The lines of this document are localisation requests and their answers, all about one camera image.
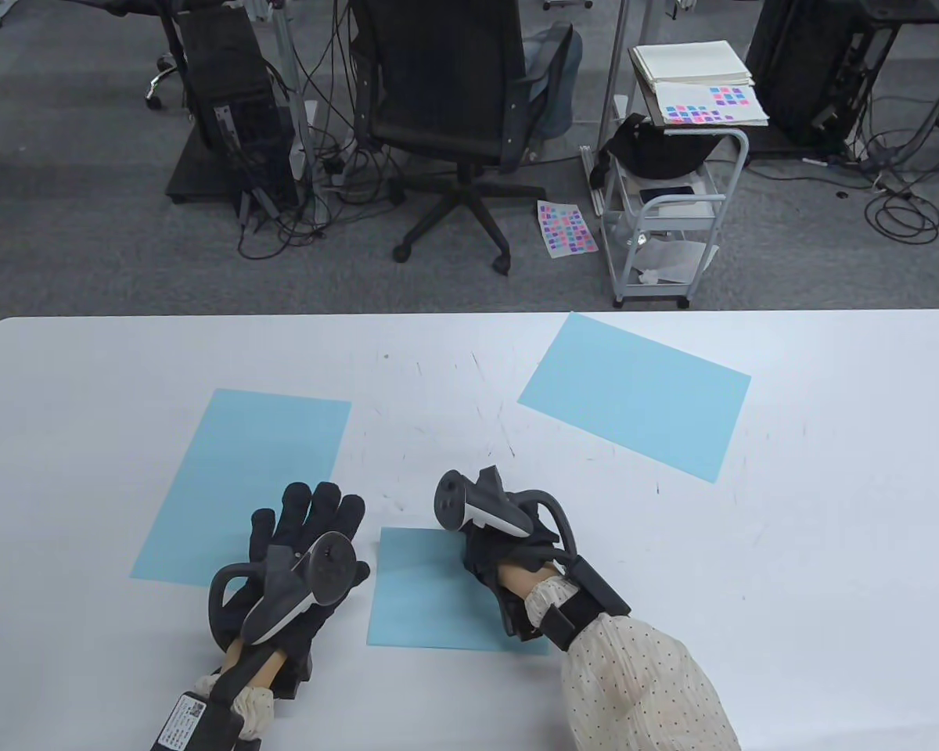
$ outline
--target metal rolling cart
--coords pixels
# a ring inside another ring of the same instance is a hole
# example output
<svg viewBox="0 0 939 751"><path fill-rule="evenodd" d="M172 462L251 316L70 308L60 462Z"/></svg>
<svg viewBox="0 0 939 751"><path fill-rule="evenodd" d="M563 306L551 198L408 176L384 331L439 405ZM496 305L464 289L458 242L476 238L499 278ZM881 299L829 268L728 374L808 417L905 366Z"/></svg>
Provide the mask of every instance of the metal rolling cart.
<svg viewBox="0 0 939 751"><path fill-rule="evenodd" d="M727 208L748 157L748 137L740 128L716 128L706 125L669 125L660 114L656 97L647 83L637 74L638 86L647 103L647 111L656 128L666 136L681 138L689 135L729 138L737 147L732 171L723 185L718 185L704 162L697 171L680 178L667 180L668 185L684 182L691 194L664 194L643 203L639 189L662 187L654 182L635 178L611 157L606 180L604 210L599 216L602 246L612 278L613 307L623 307L628 297L674 298L678 307L689 306L703 271L713 260L718 248L718 237ZM616 97L617 117L626 117L627 97ZM690 233L705 235L704 241L690 237ZM644 272L652 257L669 254L681 258L685 265L681 282Z"/></svg>

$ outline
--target desk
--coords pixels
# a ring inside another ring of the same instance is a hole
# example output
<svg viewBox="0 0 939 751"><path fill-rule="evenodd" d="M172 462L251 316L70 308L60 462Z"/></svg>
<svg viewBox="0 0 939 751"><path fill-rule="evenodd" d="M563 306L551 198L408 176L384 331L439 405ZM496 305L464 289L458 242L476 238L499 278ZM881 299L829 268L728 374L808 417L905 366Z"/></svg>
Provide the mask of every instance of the desk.
<svg viewBox="0 0 939 751"><path fill-rule="evenodd" d="M939 749L939 311L595 314L752 375L717 483L516 403L564 318L1 322L0 751L146 751L217 665L205 590L129 578L216 387L351 401L333 478L369 504L372 580L268 751L570 751L556 655L365 646L380 528L490 462L559 498L745 748Z"/></svg>

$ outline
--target blue rectangular sheet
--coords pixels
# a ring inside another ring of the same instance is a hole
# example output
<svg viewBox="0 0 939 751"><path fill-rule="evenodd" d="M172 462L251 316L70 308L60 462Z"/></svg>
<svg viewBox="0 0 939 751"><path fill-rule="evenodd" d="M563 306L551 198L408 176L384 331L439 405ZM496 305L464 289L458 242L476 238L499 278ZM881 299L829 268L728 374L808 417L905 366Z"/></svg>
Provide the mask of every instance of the blue rectangular sheet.
<svg viewBox="0 0 939 751"><path fill-rule="evenodd" d="M545 639L505 634L498 601L462 568L462 535L385 526L369 644L547 654Z"/></svg>
<svg viewBox="0 0 939 751"><path fill-rule="evenodd" d="M519 403L715 483L751 376L570 314Z"/></svg>
<svg viewBox="0 0 939 751"><path fill-rule="evenodd" d="M250 515L281 509L288 483L329 480L347 401L217 390L132 569L135 579L207 587L247 561Z"/></svg>

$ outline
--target office chair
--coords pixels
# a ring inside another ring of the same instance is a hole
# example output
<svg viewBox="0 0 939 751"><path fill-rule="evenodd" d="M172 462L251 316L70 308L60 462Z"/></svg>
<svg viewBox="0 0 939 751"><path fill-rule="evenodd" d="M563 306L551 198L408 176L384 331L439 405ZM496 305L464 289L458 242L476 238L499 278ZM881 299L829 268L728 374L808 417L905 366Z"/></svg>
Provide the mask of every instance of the office chair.
<svg viewBox="0 0 939 751"><path fill-rule="evenodd" d="M455 183L417 175L390 180L394 204L405 190L442 196L392 250L394 261L404 264L417 239L465 205L501 250L491 266L507 275L508 239L483 198L544 200L545 190L474 178L484 167L505 173L519 166L559 89L574 29L555 25L526 71L516 0L352 0L351 7L358 26L351 57L359 145L455 162ZM545 89L531 97L544 80Z"/></svg>
<svg viewBox="0 0 939 751"><path fill-rule="evenodd" d="M125 16L133 13L138 16L159 16L162 10L177 12L180 0L66 0L66 2L87 5L92 8L106 10L113 16ZM172 53L165 53L157 58L157 74L146 87L143 101L151 110L162 110L163 103L157 94L160 83L170 76L178 73L177 62Z"/></svg>

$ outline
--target black bag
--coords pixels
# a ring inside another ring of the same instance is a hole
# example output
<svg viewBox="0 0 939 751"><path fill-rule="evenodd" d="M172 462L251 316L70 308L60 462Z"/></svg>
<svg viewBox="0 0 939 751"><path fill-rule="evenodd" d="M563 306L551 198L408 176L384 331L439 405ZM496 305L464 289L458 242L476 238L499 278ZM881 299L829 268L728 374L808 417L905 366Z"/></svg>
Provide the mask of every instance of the black bag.
<svg viewBox="0 0 939 751"><path fill-rule="evenodd" d="M646 115L634 112L602 147L598 163L588 176L592 189L604 189L609 155L636 178L673 180L698 169L713 153L722 136L665 135Z"/></svg>

